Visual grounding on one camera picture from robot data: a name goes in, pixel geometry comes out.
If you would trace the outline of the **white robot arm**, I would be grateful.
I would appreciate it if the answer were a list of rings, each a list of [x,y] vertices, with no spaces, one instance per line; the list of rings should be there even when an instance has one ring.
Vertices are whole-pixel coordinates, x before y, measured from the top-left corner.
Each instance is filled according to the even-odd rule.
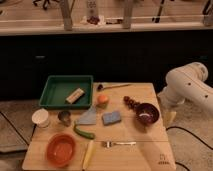
[[[158,94],[161,104],[169,109],[188,99],[205,112],[213,114],[213,87],[205,83],[207,78],[208,69],[200,62],[170,70],[165,77],[166,86]]]

